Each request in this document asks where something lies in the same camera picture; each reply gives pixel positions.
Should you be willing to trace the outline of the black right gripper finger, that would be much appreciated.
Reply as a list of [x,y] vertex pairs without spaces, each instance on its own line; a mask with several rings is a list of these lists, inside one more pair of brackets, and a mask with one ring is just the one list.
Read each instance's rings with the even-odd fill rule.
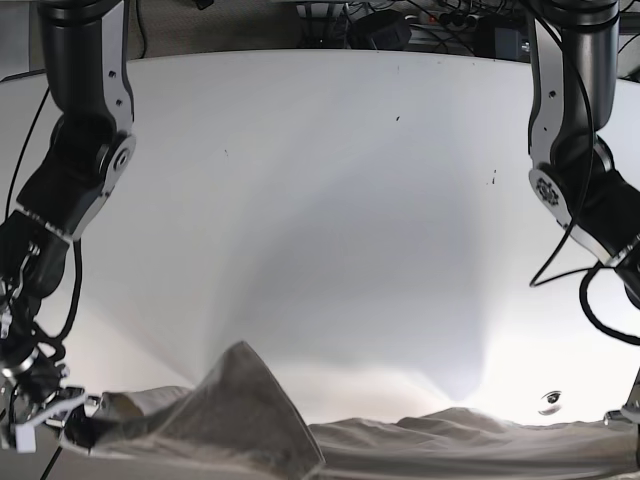
[[64,438],[75,446],[93,448],[100,436],[100,421],[89,417],[84,407],[75,408],[62,430]]

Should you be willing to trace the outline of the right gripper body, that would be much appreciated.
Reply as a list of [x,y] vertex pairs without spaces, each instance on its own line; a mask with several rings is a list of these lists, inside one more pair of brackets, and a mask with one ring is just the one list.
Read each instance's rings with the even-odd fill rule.
[[6,384],[1,388],[1,434],[13,435],[16,424],[46,425],[62,431],[75,408],[84,407],[91,417],[99,401],[99,397],[88,394],[82,387],[66,386],[56,390],[44,402],[32,402],[20,387]]

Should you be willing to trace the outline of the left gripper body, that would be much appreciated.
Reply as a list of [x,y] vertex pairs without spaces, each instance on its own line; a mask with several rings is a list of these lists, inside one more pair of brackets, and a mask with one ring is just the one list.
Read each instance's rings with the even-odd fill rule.
[[637,372],[626,402],[619,410],[608,411],[603,422],[609,425],[614,422],[624,422],[638,426],[640,424],[640,372]]

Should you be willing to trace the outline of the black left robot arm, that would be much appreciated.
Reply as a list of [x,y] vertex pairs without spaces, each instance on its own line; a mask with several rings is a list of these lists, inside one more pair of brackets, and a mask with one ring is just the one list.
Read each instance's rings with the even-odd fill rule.
[[616,273],[639,304],[639,192],[615,167],[599,131],[614,102],[620,9],[616,1],[526,1],[534,87],[528,124],[529,182],[562,228],[596,262],[579,286],[579,303],[600,333],[626,345],[638,337],[595,315],[588,289]]

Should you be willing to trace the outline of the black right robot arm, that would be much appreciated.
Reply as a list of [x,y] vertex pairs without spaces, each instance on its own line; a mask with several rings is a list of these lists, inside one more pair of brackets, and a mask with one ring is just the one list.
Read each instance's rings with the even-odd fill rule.
[[72,323],[49,336],[36,323],[67,260],[131,160],[134,98],[127,76],[125,1],[37,5],[48,91],[60,110],[41,165],[1,226],[1,373],[11,390],[1,423],[6,449],[32,453],[36,430],[81,419],[86,398],[63,387],[63,346]]

